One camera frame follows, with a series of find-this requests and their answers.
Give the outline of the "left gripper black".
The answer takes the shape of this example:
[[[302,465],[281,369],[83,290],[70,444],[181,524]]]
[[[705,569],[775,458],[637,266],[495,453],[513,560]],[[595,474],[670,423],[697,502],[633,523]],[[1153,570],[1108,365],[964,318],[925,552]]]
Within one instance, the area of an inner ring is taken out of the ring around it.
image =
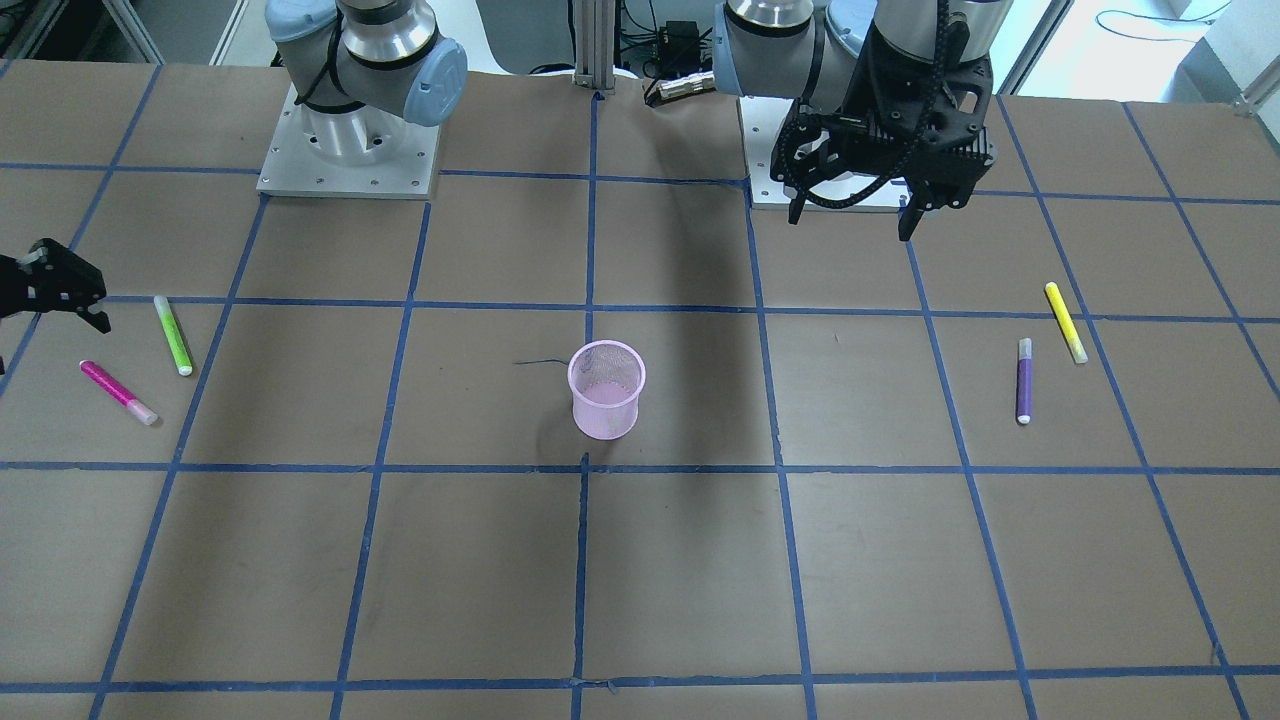
[[[998,150],[986,127],[996,20],[806,20],[771,37],[794,79],[769,173],[806,206],[846,210],[893,179],[908,187],[899,240],[928,211],[963,208]]]

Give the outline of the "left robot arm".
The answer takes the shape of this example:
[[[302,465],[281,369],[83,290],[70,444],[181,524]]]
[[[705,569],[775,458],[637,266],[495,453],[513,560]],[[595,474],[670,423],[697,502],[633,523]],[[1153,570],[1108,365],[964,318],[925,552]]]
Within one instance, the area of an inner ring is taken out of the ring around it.
[[[895,179],[899,238],[964,208],[997,152],[986,128],[989,50],[1009,1],[722,1],[712,31],[718,91],[785,100],[767,163],[806,206],[842,211]]]

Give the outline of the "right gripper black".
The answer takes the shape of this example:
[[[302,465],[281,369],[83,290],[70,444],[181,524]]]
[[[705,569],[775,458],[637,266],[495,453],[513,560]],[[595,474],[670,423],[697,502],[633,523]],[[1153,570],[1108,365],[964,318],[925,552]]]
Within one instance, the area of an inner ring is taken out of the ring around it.
[[[69,313],[101,334],[113,325],[99,301],[108,296],[102,273],[51,238],[32,245],[20,263],[1,255],[1,319],[20,313]]]

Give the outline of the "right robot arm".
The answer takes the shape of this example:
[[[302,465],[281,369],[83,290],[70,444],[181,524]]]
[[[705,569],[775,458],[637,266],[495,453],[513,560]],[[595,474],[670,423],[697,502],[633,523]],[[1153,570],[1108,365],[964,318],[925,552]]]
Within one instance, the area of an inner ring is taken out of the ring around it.
[[[465,91],[465,46],[426,1],[270,1],[264,19],[294,88],[292,117],[320,161],[381,161],[412,126],[440,126]],[[72,313],[97,332],[102,273],[50,238],[3,259],[3,315]]]

